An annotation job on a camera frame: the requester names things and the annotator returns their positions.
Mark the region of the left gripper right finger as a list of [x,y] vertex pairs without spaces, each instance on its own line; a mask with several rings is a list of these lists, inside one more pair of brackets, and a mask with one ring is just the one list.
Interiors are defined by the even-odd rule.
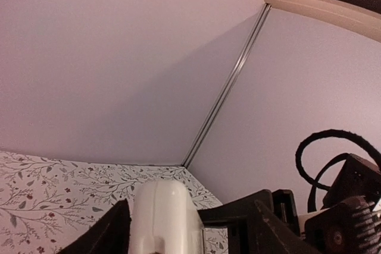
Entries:
[[198,211],[207,228],[225,228],[229,253],[318,253],[304,242],[291,190],[260,190]]

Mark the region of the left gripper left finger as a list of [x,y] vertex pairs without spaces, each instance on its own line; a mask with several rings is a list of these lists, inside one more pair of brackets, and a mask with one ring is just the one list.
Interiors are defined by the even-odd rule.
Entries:
[[130,209],[119,200],[91,228],[61,250],[64,254],[127,254],[129,251]]

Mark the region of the white remote control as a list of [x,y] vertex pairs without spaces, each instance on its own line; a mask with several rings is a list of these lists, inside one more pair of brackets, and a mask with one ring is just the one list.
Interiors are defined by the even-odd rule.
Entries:
[[204,252],[204,225],[186,186],[176,180],[141,185],[133,203],[129,253]]

